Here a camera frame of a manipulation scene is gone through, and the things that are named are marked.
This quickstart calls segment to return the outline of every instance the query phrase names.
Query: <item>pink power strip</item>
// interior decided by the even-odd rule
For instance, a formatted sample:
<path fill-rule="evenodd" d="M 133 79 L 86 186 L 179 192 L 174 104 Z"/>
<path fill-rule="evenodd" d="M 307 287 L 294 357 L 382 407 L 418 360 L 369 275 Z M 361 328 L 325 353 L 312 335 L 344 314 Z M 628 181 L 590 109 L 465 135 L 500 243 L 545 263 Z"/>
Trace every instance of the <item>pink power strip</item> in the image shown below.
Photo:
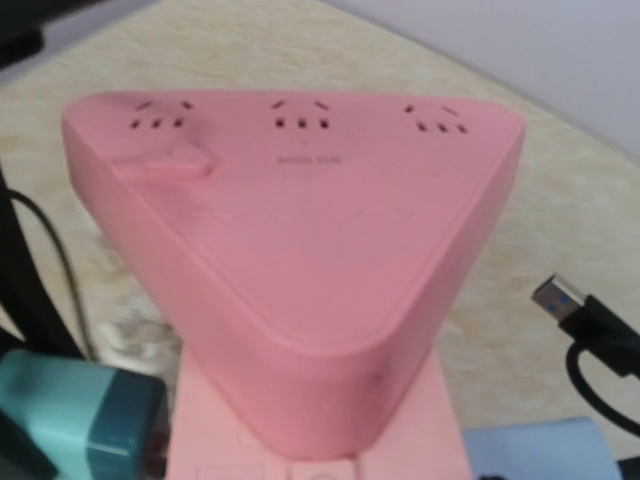
<path fill-rule="evenodd" d="M 433 411 L 414 424 L 432 429 L 416 438 L 448 438 L 442 455 L 465 464 L 435 360 L 407 392 L 512 187 L 520 117 L 467 99 L 105 93 L 67 110 L 64 138 L 79 196 L 197 361 L 183 365 L 173 480 L 266 475 L 202 473 L 223 430 L 207 419 L 222 417 L 273 465 L 377 452 L 376 467 L 335 464 L 377 478 L 399 457 L 376 445 L 420 395 Z"/>

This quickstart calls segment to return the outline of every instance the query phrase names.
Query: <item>teal object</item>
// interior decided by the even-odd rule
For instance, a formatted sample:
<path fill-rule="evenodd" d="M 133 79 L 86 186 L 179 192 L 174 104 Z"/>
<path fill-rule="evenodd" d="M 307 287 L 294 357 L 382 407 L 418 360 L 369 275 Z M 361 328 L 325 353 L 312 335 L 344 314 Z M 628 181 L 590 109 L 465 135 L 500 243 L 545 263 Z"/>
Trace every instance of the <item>teal object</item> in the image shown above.
<path fill-rule="evenodd" d="M 466 430 L 474 478 L 622 480 L 600 429 L 588 418 Z"/>
<path fill-rule="evenodd" d="M 13 350 L 0 361 L 0 409 L 32 438 L 57 480 L 141 480 L 155 429 L 168 429 L 161 380 Z"/>

